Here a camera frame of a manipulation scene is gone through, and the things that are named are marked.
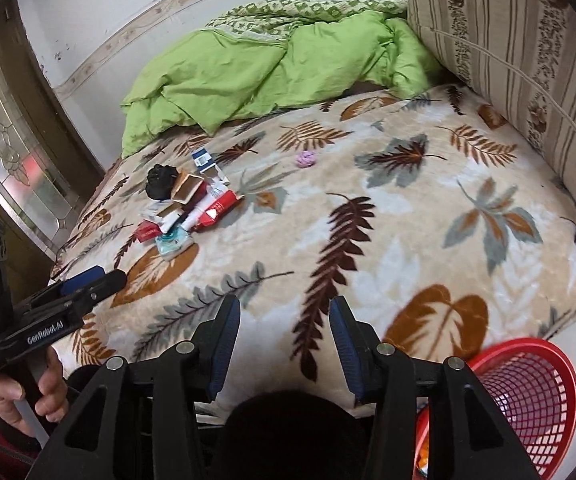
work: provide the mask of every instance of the green duvet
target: green duvet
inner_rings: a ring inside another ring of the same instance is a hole
[[[336,97],[357,81],[399,98],[441,67],[406,21],[406,0],[270,0],[237,7],[153,58],[122,102],[122,156],[174,124],[208,134],[233,119]]]

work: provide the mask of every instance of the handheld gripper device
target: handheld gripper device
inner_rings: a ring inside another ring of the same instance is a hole
[[[15,405],[43,447],[55,424],[34,412],[37,385],[46,370],[46,350],[83,326],[82,317],[126,286],[126,274],[92,267],[54,283],[13,307],[6,280],[5,227],[0,220],[0,372],[18,381],[26,396]]]
[[[206,468],[195,402],[222,390],[239,331],[239,301],[156,359],[106,361],[79,394],[27,480],[200,480]]]
[[[343,296],[330,302],[330,328],[348,389],[376,402],[364,480],[410,480],[417,397],[430,404],[428,480],[539,480],[519,437],[459,357],[408,357],[357,322]]]

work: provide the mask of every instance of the human hand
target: human hand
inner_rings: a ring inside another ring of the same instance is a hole
[[[48,422],[59,422],[68,412],[68,400],[66,400],[68,387],[63,380],[62,363],[52,347],[47,349],[46,361],[48,367],[38,383],[43,397],[37,401],[34,410],[37,415],[44,416]],[[21,384],[5,374],[0,374],[0,417],[21,433],[34,436],[13,402],[22,400],[24,396],[25,392]]]

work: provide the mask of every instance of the stained glass window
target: stained glass window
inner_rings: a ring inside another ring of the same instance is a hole
[[[66,242],[83,207],[28,127],[1,68],[0,204],[51,258]]]

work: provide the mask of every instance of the purple hair tie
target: purple hair tie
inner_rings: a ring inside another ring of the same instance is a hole
[[[295,161],[295,164],[299,168],[309,168],[312,165],[314,165],[316,161],[317,156],[314,154],[314,152],[309,152],[308,150],[306,150],[297,155],[297,160]]]

